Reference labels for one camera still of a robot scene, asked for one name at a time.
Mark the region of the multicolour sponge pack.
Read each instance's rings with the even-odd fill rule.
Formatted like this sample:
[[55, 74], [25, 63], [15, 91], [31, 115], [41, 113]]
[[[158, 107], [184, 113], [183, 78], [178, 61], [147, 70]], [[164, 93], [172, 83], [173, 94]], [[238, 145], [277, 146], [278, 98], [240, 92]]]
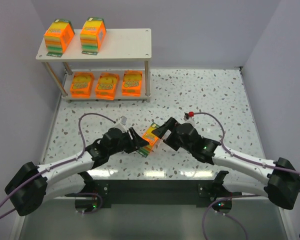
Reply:
[[141, 147], [137, 152], [143, 157], [147, 158], [161, 143], [161, 139], [155, 136], [152, 131], [159, 128], [160, 125], [153, 122], [142, 135], [142, 138], [148, 142], [147, 146]]
[[66, 52], [74, 35], [75, 31], [70, 20], [55, 19], [43, 36], [47, 55], [61, 57]]
[[83, 54], [96, 55], [99, 53], [107, 29], [103, 18], [89, 17], [80, 32], [80, 43]]

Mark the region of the orange round sponge box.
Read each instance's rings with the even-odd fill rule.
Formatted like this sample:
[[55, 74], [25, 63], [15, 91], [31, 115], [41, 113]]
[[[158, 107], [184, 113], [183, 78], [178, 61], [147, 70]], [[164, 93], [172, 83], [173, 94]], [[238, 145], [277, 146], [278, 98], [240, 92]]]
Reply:
[[94, 83], [92, 72], [75, 72], [70, 85], [70, 93], [73, 98], [89, 98]]
[[94, 90], [96, 97], [102, 100], [113, 101], [119, 80], [120, 76], [116, 73], [102, 72]]
[[121, 92], [123, 96], [139, 97], [142, 89], [143, 73], [138, 70], [126, 70], [123, 74]]

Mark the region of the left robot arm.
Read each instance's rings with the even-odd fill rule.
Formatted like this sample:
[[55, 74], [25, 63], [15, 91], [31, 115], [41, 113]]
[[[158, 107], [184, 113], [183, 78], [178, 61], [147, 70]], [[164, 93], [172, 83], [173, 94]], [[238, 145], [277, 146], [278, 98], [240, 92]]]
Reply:
[[123, 132], [110, 128], [102, 138], [84, 147], [83, 152], [55, 162], [34, 165], [25, 163], [4, 191], [19, 216], [26, 216], [43, 203], [48, 196], [48, 188], [67, 177], [95, 169], [107, 163], [110, 156], [117, 153], [133, 153], [149, 143], [131, 127]]

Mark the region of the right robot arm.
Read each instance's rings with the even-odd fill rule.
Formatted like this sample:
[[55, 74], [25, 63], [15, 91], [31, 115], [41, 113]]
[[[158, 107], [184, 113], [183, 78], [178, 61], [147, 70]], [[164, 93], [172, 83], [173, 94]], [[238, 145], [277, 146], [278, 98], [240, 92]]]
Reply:
[[175, 151], [182, 148], [201, 163], [226, 167], [243, 174], [243, 180], [231, 178], [227, 173], [222, 176], [222, 187], [228, 192], [264, 196], [278, 207], [286, 210], [294, 208], [300, 192], [300, 175], [289, 160], [240, 155], [236, 150], [227, 149], [221, 141], [201, 136], [191, 118], [179, 123], [171, 117], [152, 133], [163, 139], [170, 148]]

